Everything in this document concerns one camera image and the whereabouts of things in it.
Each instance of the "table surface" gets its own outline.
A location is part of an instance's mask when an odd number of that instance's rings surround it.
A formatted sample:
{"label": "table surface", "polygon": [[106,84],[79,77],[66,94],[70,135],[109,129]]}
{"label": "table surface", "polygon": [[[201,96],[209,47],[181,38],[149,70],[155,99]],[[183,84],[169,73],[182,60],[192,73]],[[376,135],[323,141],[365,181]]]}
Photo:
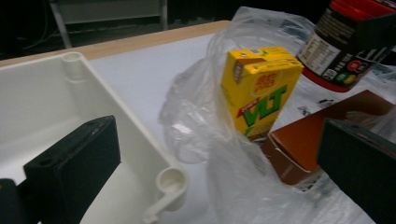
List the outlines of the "table surface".
{"label": "table surface", "polygon": [[178,40],[193,38],[201,35],[213,34],[216,31],[230,24],[229,21],[214,21],[200,25],[188,26],[175,30],[162,31],[158,33],[139,35],[129,38],[123,38],[113,41],[107,41],[99,44],[93,44],[83,47],[62,49],[52,52],[20,57],[15,59],[0,61],[0,67],[14,63],[23,63],[34,59],[58,55],[70,51],[78,51],[82,53],[88,60],[98,59],[114,54],[154,47],[161,44],[167,44]]}

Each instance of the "clear plastic bag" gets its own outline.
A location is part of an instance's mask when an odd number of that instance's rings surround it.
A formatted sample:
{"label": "clear plastic bag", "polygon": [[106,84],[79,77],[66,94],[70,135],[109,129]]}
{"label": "clear plastic bag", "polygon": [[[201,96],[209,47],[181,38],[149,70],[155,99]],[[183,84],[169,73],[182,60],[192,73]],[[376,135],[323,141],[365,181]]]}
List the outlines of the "clear plastic bag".
{"label": "clear plastic bag", "polygon": [[[231,25],[213,36],[206,57],[179,74],[168,92],[160,115],[166,144],[182,162],[207,162],[209,198],[219,224],[373,223],[326,175],[305,192],[280,183],[261,149],[234,130],[222,96],[219,84],[228,50],[280,45],[296,54],[313,28],[300,16],[241,7]],[[300,99],[312,101],[318,87],[304,77],[299,82],[305,82],[296,90]],[[370,86],[360,83],[356,91]],[[288,111],[298,111],[297,104],[288,100],[282,113],[294,114]],[[289,117],[277,125],[299,118]]]}

